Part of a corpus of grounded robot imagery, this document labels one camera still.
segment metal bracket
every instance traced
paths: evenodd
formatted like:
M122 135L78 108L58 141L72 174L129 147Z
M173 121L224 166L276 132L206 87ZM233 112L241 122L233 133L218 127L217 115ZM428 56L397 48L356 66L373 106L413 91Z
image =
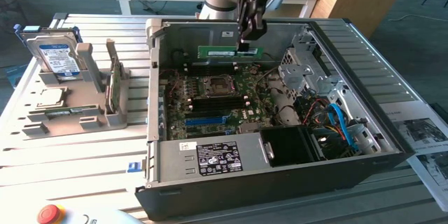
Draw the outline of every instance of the metal bracket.
M313 74L308 66L284 64L278 66L278 75L289 89L300 90L305 86L305 75Z

